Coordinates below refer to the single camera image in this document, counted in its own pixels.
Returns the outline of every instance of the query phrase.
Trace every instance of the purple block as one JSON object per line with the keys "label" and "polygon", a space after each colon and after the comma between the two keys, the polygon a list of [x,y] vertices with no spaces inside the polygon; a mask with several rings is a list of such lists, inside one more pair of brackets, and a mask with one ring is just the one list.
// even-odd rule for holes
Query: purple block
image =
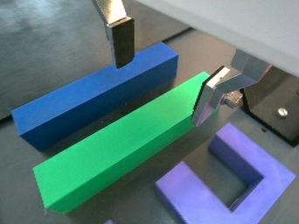
{"label": "purple block", "polygon": [[112,220],[107,220],[103,224],[116,224]]}
{"label": "purple block", "polygon": [[183,223],[259,223],[295,175],[229,123],[216,133],[209,151],[248,184],[231,207],[184,162],[155,183],[159,197]]}

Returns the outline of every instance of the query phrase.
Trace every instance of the bolt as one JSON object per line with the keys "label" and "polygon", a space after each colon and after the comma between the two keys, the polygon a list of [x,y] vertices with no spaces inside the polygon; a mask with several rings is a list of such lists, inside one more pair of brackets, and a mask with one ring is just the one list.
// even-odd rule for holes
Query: bolt
{"label": "bolt", "polygon": [[284,108],[280,108],[276,112],[281,117],[287,117],[287,110]]}
{"label": "bolt", "polygon": [[239,105],[243,94],[239,91],[233,91],[228,94],[224,94],[220,104],[225,104],[229,108],[235,108]]}

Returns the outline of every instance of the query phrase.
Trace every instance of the foam block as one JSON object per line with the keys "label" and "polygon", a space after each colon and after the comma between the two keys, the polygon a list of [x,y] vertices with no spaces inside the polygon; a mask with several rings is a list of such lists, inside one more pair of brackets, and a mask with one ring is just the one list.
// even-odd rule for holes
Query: foam block
{"label": "foam block", "polygon": [[248,185],[231,207],[184,162],[156,182],[159,197],[181,223],[259,223],[295,175],[231,124],[216,133],[209,150]]}
{"label": "foam block", "polygon": [[66,213],[193,127],[201,73],[33,168],[44,207]]}
{"label": "foam block", "polygon": [[44,150],[113,109],[169,81],[177,52],[159,43],[121,69],[108,66],[12,111],[18,135]]}
{"label": "foam block", "polygon": [[107,220],[103,224],[116,224],[112,220]]}

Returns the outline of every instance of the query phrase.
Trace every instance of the blue block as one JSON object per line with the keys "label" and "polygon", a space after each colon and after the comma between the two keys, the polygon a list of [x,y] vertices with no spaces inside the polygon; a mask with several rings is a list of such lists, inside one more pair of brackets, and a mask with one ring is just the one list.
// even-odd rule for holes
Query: blue block
{"label": "blue block", "polygon": [[160,199],[181,223],[257,224],[295,175],[228,123],[209,151],[247,182],[247,190],[225,207],[184,162],[156,182]]}
{"label": "blue block", "polygon": [[137,96],[173,79],[179,54],[164,43],[108,66],[12,111],[20,137],[44,150]]}

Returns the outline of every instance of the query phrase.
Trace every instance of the white panel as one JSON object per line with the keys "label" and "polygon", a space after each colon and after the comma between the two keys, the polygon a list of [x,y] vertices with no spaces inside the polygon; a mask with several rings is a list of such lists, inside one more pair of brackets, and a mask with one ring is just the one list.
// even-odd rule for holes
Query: white panel
{"label": "white panel", "polygon": [[297,0],[137,0],[299,77]]}

